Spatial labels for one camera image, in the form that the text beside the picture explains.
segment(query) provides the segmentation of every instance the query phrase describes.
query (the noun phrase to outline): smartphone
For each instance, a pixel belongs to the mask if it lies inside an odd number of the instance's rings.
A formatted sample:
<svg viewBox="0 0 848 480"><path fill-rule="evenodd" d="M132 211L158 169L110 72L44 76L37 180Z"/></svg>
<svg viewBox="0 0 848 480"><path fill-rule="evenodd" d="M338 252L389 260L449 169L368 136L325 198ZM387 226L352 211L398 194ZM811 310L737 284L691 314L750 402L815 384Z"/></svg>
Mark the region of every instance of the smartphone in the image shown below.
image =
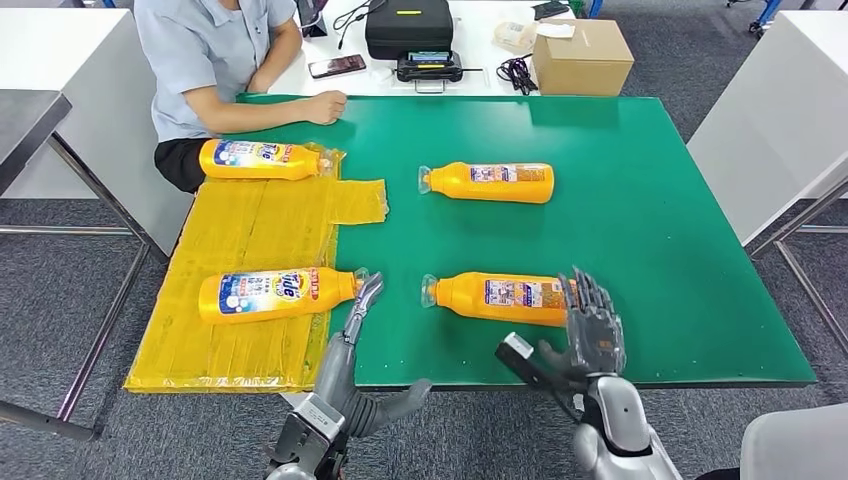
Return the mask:
<svg viewBox="0 0 848 480"><path fill-rule="evenodd" d="M569 10L568 5L558 0L551 0L547 3L542 3L533 7L536 11L534 20L537 22L543 18L553 17L560 13L565 13Z"/></svg>
<svg viewBox="0 0 848 480"><path fill-rule="evenodd" d="M362 59L362 55L349 55L309 64L309 74L312 78L324 78L357 70L365 70L365 60Z"/></svg>

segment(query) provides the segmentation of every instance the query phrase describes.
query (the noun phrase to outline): black bag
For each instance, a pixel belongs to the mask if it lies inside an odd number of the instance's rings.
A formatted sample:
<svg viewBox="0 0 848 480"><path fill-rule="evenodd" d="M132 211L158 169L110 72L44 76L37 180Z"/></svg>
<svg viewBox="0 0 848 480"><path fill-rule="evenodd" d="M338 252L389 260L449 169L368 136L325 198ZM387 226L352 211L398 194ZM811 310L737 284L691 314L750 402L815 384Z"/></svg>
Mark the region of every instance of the black bag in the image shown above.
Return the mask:
<svg viewBox="0 0 848 480"><path fill-rule="evenodd" d="M453 18L447 0L385 2L365 20L365 43L372 58L397 60L408 52L451 51Z"/></svg>

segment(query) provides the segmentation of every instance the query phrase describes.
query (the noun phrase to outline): light blue shirt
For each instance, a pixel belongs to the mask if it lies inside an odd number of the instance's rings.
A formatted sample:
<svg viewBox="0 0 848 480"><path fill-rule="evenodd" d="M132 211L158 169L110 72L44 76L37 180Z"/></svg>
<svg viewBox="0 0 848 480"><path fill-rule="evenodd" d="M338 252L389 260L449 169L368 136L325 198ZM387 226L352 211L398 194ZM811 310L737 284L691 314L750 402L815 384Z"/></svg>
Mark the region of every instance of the light blue shirt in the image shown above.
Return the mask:
<svg viewBox="0 0 848 480"><path fill-rule="evenodd" d="M295 11L293 0L240 0L228 10L218 0L136 0L141 46L156 74L153 124L159 141L210 137L183 92L217 86L234 102L262 65L271 32Z"/></svg>

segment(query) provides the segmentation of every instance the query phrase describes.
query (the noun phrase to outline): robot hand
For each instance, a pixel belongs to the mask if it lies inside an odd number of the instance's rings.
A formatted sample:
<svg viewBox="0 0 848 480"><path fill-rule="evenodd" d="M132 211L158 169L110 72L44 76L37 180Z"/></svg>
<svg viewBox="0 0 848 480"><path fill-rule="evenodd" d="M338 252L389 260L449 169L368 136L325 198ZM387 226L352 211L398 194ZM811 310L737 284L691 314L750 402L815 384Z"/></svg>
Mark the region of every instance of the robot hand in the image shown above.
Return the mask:
<svg viewBox="0 0 848 480"><path fill-rule="evenodd" d="M421 408L432 384L421 379L409 390L378 400L354 382L356 344L362 321L383 291L379 272L365 278L345 321L330 339L315 389L302 400L286 399L294 411L286 418L271 457L269 480L334 480L341 476L349 437L364 437L388 422Z"/></svg>
<svg viewBox="0 0 848 480"><path fill-rule="evenodd" d="M359 330L382 291L383 276L377 272L359 290L344 330L330 339L315 380L315 394L344 416L342 431L353 437L371 435L386 423L418 410L432 387L429 380L420 379L409 390L384 400L365 395L356 388L353 371Z"/></svg>
<svg viewBox="0 0 848 480"><path fill-rule="evenodd" d="M585 413L574 417L578 422L574 452L591 478L681 479L648 424L636 387L618 376L624 369L624 341L609 293L577 268L574 274L573 280L559 277L567 308L568 350L560 353L548 342L539 342L541 356L554 374L549 376L533 363L533 348L515 334L496 354L531 385L584 394ZM556 391L551 393L561 403Z"/></svg>

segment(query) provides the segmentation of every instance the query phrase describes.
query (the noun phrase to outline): orange bottle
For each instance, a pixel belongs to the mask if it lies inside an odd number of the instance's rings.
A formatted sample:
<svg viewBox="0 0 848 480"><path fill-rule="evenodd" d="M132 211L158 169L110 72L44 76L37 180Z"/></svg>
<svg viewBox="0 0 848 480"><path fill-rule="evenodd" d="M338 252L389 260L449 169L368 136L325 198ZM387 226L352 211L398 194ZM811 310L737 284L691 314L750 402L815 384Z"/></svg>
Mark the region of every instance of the orange bottle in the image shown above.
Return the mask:
<svg viewBox="0 0 848 480"><path fill-rule="evenodd" d="M554 169L544 163L419 167L418 191L431 190L451 198L545 203L554 192Z"/></svg>
<svg viewBox="0 0 848 480"><path fill-rule="evenodd" d="M364 268L327 267L215 275L200 286L200 318L230 324L326 312L353 298L366 276Z"/></svg>
<svg viewBox="0 0 848 480"><path fill-rule="evenodd" d="M301 180L332 173L344 156L340 150L316 143L290 145L213 139L200 149L200 167L214 178Z"/></svg>
<svg viewBox="0 0 848 480"><path fill-rule="evenodd" d="M571 287L576 289L573 281ZM468 272L438 280L425 275L421 305L447 307L465 317L550 327L566 323L565 295L556 277Z"/></svg>

